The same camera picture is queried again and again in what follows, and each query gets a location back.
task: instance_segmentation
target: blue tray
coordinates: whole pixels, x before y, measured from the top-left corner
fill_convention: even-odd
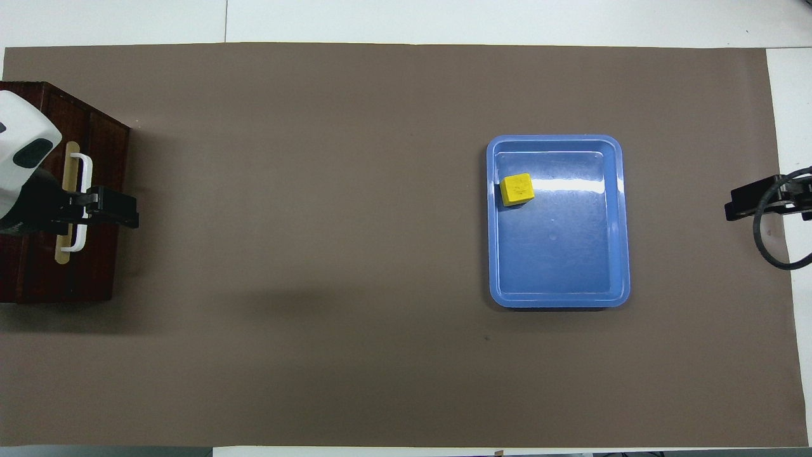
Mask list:
[[[499,182],[535,198],[505,207]],[[490,294],[509,308],[606,308],[628,298],[623,153],[606,135],[506,135],[487,150]]]

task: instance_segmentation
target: brown paper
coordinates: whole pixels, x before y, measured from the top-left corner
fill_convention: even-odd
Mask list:
[[[806,445],[789,275],[723,213],[778,170],[763,50],[12,48],[5,72],[133,127],[141,227],[112,302],[3,306],[3,445]],[[490,298],[507,133],[623,146],[621,308]]]

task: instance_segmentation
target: wooden box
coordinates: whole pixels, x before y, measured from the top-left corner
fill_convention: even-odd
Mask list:
[[[37,107],[63,135],[42,167],[62,182],[65,144],[79,143],[93,159],[93,185],[122,190],[130,128],[47,82],[0,81]],[[91,302],[109,300],[113,289],[119,227],[91,225],[84,249],[64,265],[54,260],[56,235],[0,235],[0,302]]]

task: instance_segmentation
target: table surface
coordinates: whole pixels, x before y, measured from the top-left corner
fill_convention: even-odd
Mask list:
[[[808,166],[812,157],[805,150],[806,140],[812,136],[812,7],[801,0],[0,0],[0,18],[4,23],[0,28],[0,54],[12,46],[236,41],[763,47],[768,49],[780,171]],[[812,224],[803,224],[796,215],[786,217],[785,225],[791,259],[810,252]],[[805,395],[809,396],[812,269],[793,272],[793,297],[801,377]],[[807,401],[808,418],[812,417],[811,403]],[[390,449],[387,454],[470,455],[493,450]],[[218,455],[232,451],[222,449]],[[313,452],[307,448],[253,451],[255,455]],[[336,455],[357,451],[331,450]]]

